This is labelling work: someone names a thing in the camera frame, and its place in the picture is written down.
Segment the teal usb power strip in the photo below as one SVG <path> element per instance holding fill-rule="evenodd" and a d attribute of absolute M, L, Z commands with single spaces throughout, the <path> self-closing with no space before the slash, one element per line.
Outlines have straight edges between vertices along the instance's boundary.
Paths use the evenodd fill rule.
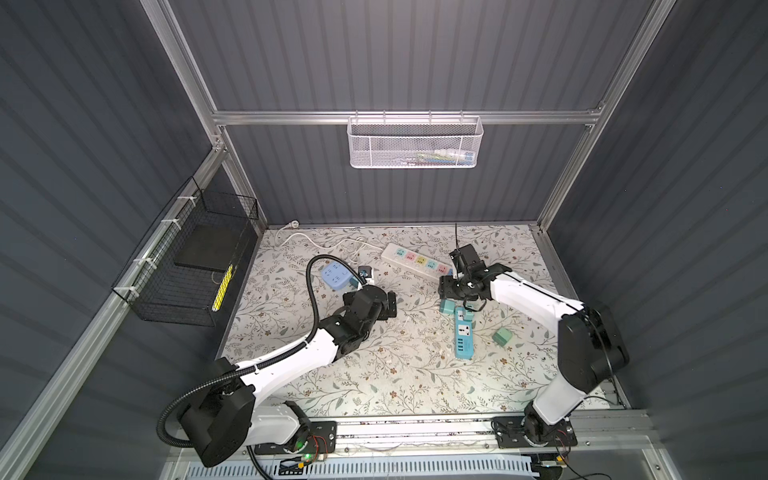
<path fill-rule="evenodd" d="M 455 356 L 461 360 L 471 360 L 474 355 L 473 314 L 464 307 L 454 310 Z"/>

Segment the green charger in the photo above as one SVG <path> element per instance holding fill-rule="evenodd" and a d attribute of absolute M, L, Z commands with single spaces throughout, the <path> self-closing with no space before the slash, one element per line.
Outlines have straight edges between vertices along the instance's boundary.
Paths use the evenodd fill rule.
<path fill-rule="evenodd" d="M 514 333 L 508 328 L 502 327 L 494 332 L 492 340 L 500 347 L 506 347 L 514 338 Z"/>

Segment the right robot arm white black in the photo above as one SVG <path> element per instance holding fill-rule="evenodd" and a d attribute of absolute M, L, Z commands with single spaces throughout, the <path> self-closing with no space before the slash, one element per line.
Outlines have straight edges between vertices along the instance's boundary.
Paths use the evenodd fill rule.
<path fill-rule="evenodd" d="M 630 362 L 615 321 L 606 311 L 531 283 L 506 265 L 486 265 L 471 245 L 455 249 L 450 258 L 454 272 L 439 279 L 441 299 L 463 306 L 492 300 L 556 335 L 557 374 L 525 407 L 517 430 L 534 447 L 564 445 L 570 414 Z"/>

